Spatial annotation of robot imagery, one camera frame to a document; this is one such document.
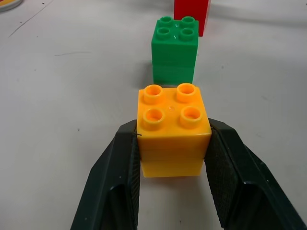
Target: scratch mark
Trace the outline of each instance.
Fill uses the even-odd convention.
[[[55,56],[64,56],[64,55],[71,55],[71,54],[90,54],[90,51],[75,51],[70,53],[64,53],[64,54],[56,54]]]
[[[17,32],[17,30],[19,30],[21,27],[23,27],[28,21],[30,21],[32,18],[34,18],[35,16],[37,16],[41,11],[43,11],[44,8],[46,8],[48,5],[50,5],[51,3],[53,3],[54,0],[51,0],[51,2],[49,2],[45,7],[43,7],[39,12],[37,12],[36,14],[34,14],[31,18],[29,18],[27,21],[25,21],[23,24],[21,24],[16,30],[14,30],[13,33],[11,33],[11,35],[9,37],[11,37],[14,33]]]

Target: green lego brick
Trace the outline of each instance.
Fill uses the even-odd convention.
[[[152,39],[153,64],[195,67],[198,48],[198,21],[192,17],[157,21]]]
[[[172,67],[153,65],[154,84],[179,85],[192,83],[194,75],[193,67]]]

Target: white tabletop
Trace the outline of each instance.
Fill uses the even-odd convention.
[[[306,3],[212,0],[194,76],[209,117],[237,130],[305,222]],[[25,0],[0,14],[1,230],[70,228],[91,167],[152,83],[164,15],[171,0]],[[221,229],[205,169],[142,178],[139,229]]]

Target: plastic block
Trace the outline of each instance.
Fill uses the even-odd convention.
[[[203,159],[185,161],[142,161],[144,177],[199,176]]]
[[[210,0],[175,0],[174,19],[191,16],[199,22],[199,36],[202,37],[209,12]]]
[[[137,134],[141,160],[169,160],[176,151],[182,159],[203,159],[211,128],[199,88],[183,83],[140,90]]]
[[[195,67],[198,48],[198,22],[192,17],[181,21],[162,17],[152,39],[153,65]]]
[[[153,83],[157,85],[180,85],[192,83],[194,75],[193,67],[172,67],[153,65]]]

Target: yellow lego brick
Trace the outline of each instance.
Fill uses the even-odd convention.
[[[199,176],[203,159],[184,161],[142,161],[144,177]]]
[[[183,159],[203,159],[211,128],[199,88],[183,83],[140,90],[137,133],[141,160],[168,160],[176,152]]]
[[[142,161],[204,159],[204,156],[205,152],[202,148],[150,149],[141,151]]]

